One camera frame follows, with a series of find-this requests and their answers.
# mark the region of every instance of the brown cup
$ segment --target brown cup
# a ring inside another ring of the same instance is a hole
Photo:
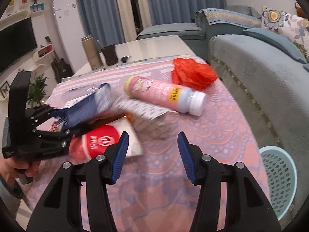
[[[118,63],[118,57],[116,54],[116,48],[114,44],[101,49],[101,51],[105,57],[106,64],[108,66],[115,65],[116,63]]]

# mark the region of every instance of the flat screen tv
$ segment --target flat screen tv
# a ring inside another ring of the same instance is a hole
[[[36,47],[31,18],[0,31],[0,73]]]

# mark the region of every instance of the green plant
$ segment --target green plant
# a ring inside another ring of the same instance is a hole
[[[45,84],[45,81],[47,80],[47,77],[44,77],[44,73],[36,76],[34,78],[34,83],[30,83],[29,86],[29,95],[28,95],[28,104],[31,104],[33,107],[33,103],[42,104],[41,100],[46,95],[45,87],[47,84]]]

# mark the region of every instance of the white bottle cap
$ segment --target white bottle cap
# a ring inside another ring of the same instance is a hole
[[[189,113],[194,116],[201,116],[204,110],[205,100],[205,93],[200,91],[194,92],[190,103]]]

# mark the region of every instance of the pink bottle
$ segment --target pink bottle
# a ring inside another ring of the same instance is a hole
[[[139,76],[129,77],[124,89],[131,98],[157,104],[180,113],[203,113],[206,94],[191,88]]]

